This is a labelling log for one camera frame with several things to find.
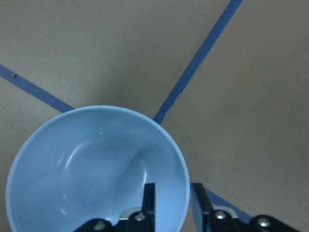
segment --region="metal screw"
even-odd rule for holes
[[[143,221],[145,219],[145,215],[142,212],[139,212],[139,214],[137,214],[135,216],[136,221]]]
[[[260,219],[258,219],[257,224],[262,227],[270,226],[270,222],[265,217],[261,217]]]
[[[98,221],[97,224],[93,227],[95,231],[101,231],[106,227],[103,221]]]
[[[218,219],[224,219],[226,217],[225,212],[222,210],[217,211],[214,215]]]

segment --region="bowl rim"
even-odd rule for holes
[[[185,217],[187,215],[187,211],[188,211],[188,207],[189,207],[189,200],[190,200],[189,173],[188,173],[188,169],[187,169],[183,154],[181,153],[180,149],[178,148],[178,146],[177,146],[176,142],[173,140],[173,138],[166,132],[165,129],[163,129],[163,127],[161,127],[155,121],[153,121],[149,117],[147,117],[147,116],[145,116],[145,115],[143,115],[139,112],[136,112],[134,110],[130,110],[130,109],[127,109],[127,108],[124,108],[124,107],[119,107],[119,106],[111,106],[111,105],[86,106],[86,107],[81,107],[81,108],[77,108],[77,109],[70,110],[68,112],[62,113],[62,114],[48,120],[47,122],[45,122],[37,130],[35,130],[30,137],[27,138],[27,140],[21,146],[16,157],[13,160],[13,163],[10,167],[7,182],[6,182],[5,206],[6,206],[7,218],[8,218],[8,221],[10,223],[12,232],[21,232],[21,231],[18,231],[18,229],[15,226],[12,211],[11,211],[11,186],[12,186],[12,180],[13,180],[13,176],[14,176],[17,164],[18,164],[22,154],[24,153],[25,149],[29,146],[29,144],[31,144],[31,142],[37,137],[38,134],[40,134],[43,130],[45,130],[48,126],[50,126],[54,122],[59,121],[64,117],[69,117],[70,115],[78,114],[78,113],[83,112],[83,111],[91,111],[91,110],[114,110],[114,111],[124,112],[124,113],[127,113],[127,114],[134,115],[136,117],[139,117],[140,119],[145,120],[145,121],[149,122],[150,124],[154,125],[154,127],[157,130],[159,130],[168,139],[168,141],[172,144],[172,146],[176,150],[176,153],[178,154],[178,157],[181,161],[181,165],[182,165],[184,175],[185,175],[185,182],[186,182],[185,209],[182,213],[182,217],[179,221],[179,224],[178,224],[178,227],[177,227],[177,230],[176,230],[177,232],[179,232],[180,229],[183,226]]]

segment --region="bowl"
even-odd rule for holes
[[[190,195],[188,170],[168,133],[115,106],[61,114],[36,130],[10,169],[6,208],[13,232],[72,232],[86,221],[117,224],[155,183],[155,226],[178,232]]]

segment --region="blue tape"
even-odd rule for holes
[[[198,49],[192,60],[190,61],[188,67],[184,70],[180,78],[178,79],[176,85],[169,93],[166,100],[161,105],[158,113],[154,116],[154,121],[158,124],[163,122],[165,114],[173,106],[176,99],[183,92],[189,81],[191,80],[193,74],[198,69],[201,62],[205,59],[213,45],[216,43],[217,39],[221,35],[224,28],[227,26],[228,22],[240,6],[242,0],[231,0],[216,24],[211,29],[210,33],[206,37],[205,41]]]
[[[50,93],[46,92],[45,90],[31,83],[30,81],[27,81],[25,78],[5,68],[1,64],[0,76],[62,113],[74,109],[73,107],[64,103],[62,100],[56,98],[55,96],[51,95]]]
[[[235,207],[231,203],[227,202],[223,198],[219,197],[215,193],[211,192],[210,190],[208,190],[208,189],[205,189],[205,190],[207,192],[208,198],[209,198],[211,203],[213,203],[215,205],[221,205],[221,206],[226,206],[226,207],[232,208],[237,213],[237,215],[238,215],[238,217],[241,221],[243,221],[247,224],[250,222],[250,219],[252,217],[249,214],[241,211],[240,209],[238,209],[237,207]]]

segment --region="beige floor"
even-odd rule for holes
[[[0,0],[0,64],[73,107],[153,117],[227,0]],[[309,228],[309,2],[244,1],[162,126],[191,181]],[[0,78],[0,230],[23,142],[59,112]],[[191,214],[183,231],[194,231]]]

